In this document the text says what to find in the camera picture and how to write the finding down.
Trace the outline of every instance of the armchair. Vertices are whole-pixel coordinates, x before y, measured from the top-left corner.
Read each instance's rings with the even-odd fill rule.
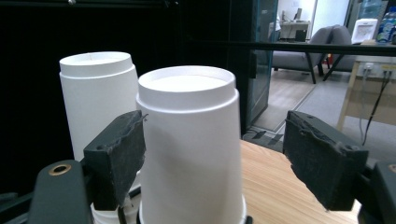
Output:
[[[306,44],[329,44],[331,40],[332,26],[320,28]],[[325,53],[308,53],[308,52],[290,52],[277,51],[273,53],[272,67],[307,71],[311,73],[312,82],[315,84],[314,67],[318,67],[319,74],[323,76],[323,68],[321,62]]]
[[[352,45],[352,36],[345,26],[334,26],[334,28],[332,28],[331,44]],[[323,81],[326,81],[326,79],[332,74],[333,71],[352,72],[353,63],[355,62],[356,55],[334,54],[332,58],[332,67],[323,78]]]

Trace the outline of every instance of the white wall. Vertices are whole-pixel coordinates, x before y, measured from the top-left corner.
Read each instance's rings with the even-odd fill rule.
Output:
[[[348,3],[346,0],[318,0],[312,34],[321,27],[344,25]]]
[[[314,34],[318,29],[325,26],[344,24],[347,14],[347,0],[278,0],[277,12],[282,16],[285,11],[286,19],[293,20],[297,8],[302,8],[302,21],[311,21],[307,38]]]
[[[300,20],[312,22],[315,2],[316,0],[278,0],[277,13],[279,14],[279,17],[281,17],[282,10],[284,10],[286,15],[285,19],[290,21],[294,19],[294,15],[296,14],[297,9],[300,7],[303,9]]]

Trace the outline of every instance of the screw hole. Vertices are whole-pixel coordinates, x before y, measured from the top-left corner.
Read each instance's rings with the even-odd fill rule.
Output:
[[[72,166],[70,164],[60,164],[49,170],[50,175],[62,175],[67,173]]]
[[[103,149],[105,149],[105,146],[103,146],[103,145],[100,145],[100,146],[96,147],[96,150],[103,150]]]
[[[391,165],[389,166],[389,169],[390,169],[393,173],[396,173],[396,164],[391,164]]]

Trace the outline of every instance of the water bottle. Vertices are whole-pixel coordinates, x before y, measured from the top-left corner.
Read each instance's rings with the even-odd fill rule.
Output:
[[[396,25],[396,7],[390,7],[389,12],[385,14],[384,19],[381,21],[376,36],[376,43],[388,44],[392,41],[393,33]]]
[[[376,19],[379,10],[382,7],[381,0],[363,0],[359,9],[358,20],[360,19]]]

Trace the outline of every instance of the wooden table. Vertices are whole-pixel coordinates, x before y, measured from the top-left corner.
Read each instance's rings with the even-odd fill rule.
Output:
[[[365,40],[361,43],[362,45],[375,45],[374,40]],[[395,45],[389,45],[389,48],[395,48]],[[381,75],[381,77],[368,76],[365,81],[364,98],[362,86],[364,73],[361,70],[361,65],[365,63],[376,64],[373,73]],[[354,62],[352,72],[350,74],[350,79],[348,87],[346,90],[346,97],[341,108],[340,117],[337,122],[337,130],[342,131],[344,127],[344,122],[346,116],[354,118],[369,119],[375,101],[380,93],[382,85],[382,66],[387,66],[388,69],[393,67],[393,79],[391,82],[394,83],[394,75],[396,69],[394,69],[394,64],[396,63],[396,58],[393,57],[378,57],[378,56],[357,56]],[[384,95],[378,104],[378,108],[373,116],[373,121],[387,123],[391,125],[396,125],[396,119],[394,115],[396,113],[396,104],[394,104],[396,99],[396,88],[392,87],[391,83],[385,88]],[[362,103],[365,104],[365,110],[362,110]]]
[[[241,150],[243,193],[253,223],[358,223],[358,202],[351,212],[327,212],[282,153],[246,141]]]

